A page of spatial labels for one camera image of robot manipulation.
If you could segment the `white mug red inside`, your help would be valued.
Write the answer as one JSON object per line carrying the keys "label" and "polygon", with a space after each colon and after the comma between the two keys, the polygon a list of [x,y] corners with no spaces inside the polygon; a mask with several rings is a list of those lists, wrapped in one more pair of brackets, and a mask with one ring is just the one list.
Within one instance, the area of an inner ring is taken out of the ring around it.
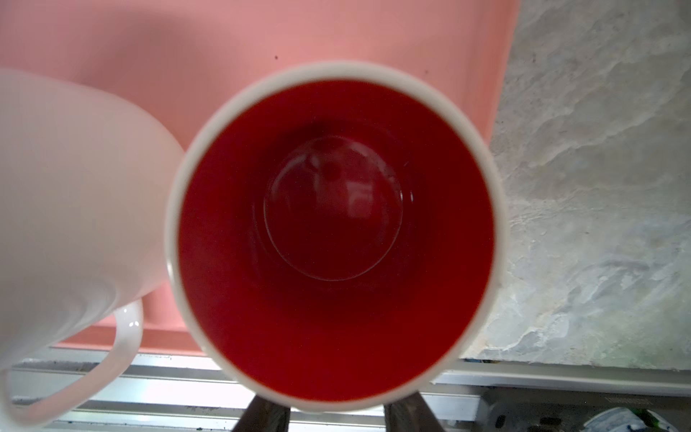
{"label": "white mug red inside", "polygon": [[489,148],[447,96],[324,61],[212,115],[165,238],[177,309],[223,372],[277,404],[349,411],[417,392],[471,345],[509,228]]}

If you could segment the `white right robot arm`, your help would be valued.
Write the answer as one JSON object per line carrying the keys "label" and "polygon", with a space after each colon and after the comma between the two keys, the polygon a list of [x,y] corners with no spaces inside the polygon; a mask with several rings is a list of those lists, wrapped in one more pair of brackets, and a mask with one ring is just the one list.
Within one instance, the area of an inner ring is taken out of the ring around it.
{"label": "white right robot arm", "polygon": [[[420,393],[386,404],[385,429],[388,431],[442,431],[444,428]],[[235,431],[287,431],[291,421],[291,409],[255,397],[240,417]],[[614,408],[587,421],[585,431],[665,431],[662,424],[654,424],[655,418],[647,410]]]}

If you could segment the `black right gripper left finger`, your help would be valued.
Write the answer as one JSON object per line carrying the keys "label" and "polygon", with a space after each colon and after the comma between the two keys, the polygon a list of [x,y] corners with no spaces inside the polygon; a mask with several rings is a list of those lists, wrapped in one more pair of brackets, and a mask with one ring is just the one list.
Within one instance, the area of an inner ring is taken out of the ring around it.
{"label": "black right gripper left finger", "polygon": [[256,395],[239,418],[233,432],[287,432],[291,409]]}

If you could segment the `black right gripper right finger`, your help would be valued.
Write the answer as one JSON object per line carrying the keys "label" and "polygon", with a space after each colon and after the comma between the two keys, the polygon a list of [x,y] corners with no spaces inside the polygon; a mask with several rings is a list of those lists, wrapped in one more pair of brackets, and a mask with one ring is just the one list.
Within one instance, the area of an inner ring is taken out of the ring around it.
{"label": "black right gripper right finger", "polygon": [[444,432],[419,392],[384,406],[387,432]]}

